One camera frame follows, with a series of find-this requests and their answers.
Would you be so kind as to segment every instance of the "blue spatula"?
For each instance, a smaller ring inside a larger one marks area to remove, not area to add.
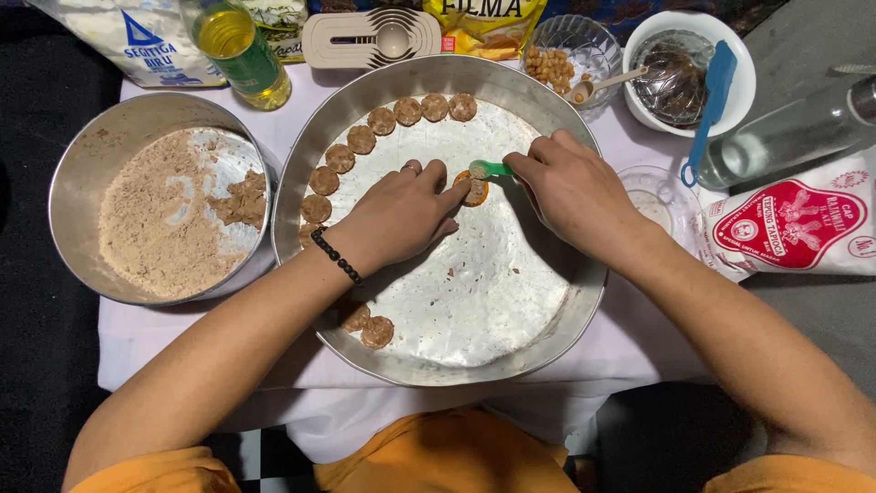
[[[718,41],[715,45],[715,56],[709,62],[709,70],[706,72],[706,89],[709,91],[709,98],[706,100],[706,107],[703,108],[700,126],[696,128],[694,145],[690,148],[690,157],[688,157],[688,162],[682,166],[682,182],[688,188],[696,185],[696,169],[703,157],[709,129],[724,115],[727,94],[730,92],[730,83],[733,82],[734,72],[736,72],[736,55],[727,46],[726,41]],[[692,181],[688,181],[685,173],[688,168],[693,176]]]

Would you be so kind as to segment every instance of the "black beaded bracelet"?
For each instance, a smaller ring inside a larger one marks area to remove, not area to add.
[[[314,232],[310,233],[310,238],[319,248],[322,248],[323,252],[328,254],[328,257],[332,261],[337,262],[337,267],[342,268],[343,272],[345,272],[350,277],[350,280],[356,283],[356,286],[360,288],[364,287],[364,284],[362,284],[362,277],[359,276],[359,273],[356,272],[353,266],[351,266],[347,262],[347,259],[342,259],[341,254],[339,254],[337,250],[332,248],[331,245],[329,245],[329,243],[325,239],[323,239],[322,232],[327,229],[328,228],[325,226],[320,226],[316,228]]]

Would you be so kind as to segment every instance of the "hand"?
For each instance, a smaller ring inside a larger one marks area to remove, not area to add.
[[[323,236],[362,277],[405,261],[459,228],[447,214],[469,193],[471,182],[461,180],[442,192],[446,183],[443,162],[432,160],[423,169],[419,161],[408,161],[400,171],[375,183],[350,214]]]
[[[648,225],[617,173],[566,130],[539,137],[529,155],[508,154],[541,222],[573,247],[615,267]]]

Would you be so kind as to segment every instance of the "water bottle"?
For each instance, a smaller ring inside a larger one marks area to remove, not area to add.
[[[847,149],[876,134],[876,75],[840,81],[706,146],[697,180],[723,189]]]
[[[270,111],[288,101],[289,76],[239,0],[182,0],[180,11],[192,41],[247,103]]]

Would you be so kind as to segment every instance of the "yellow oil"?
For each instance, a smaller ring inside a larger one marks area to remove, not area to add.
[[[197,34],[198,47],[210,58],[228,59],[240,56],[256,38],[256,25],[249,12],[223,10],[206,14]],[[254,94],[238,91],[247,103],[260,110],[276,110],[289,100],[292,84],[282,66],[271,87]]]

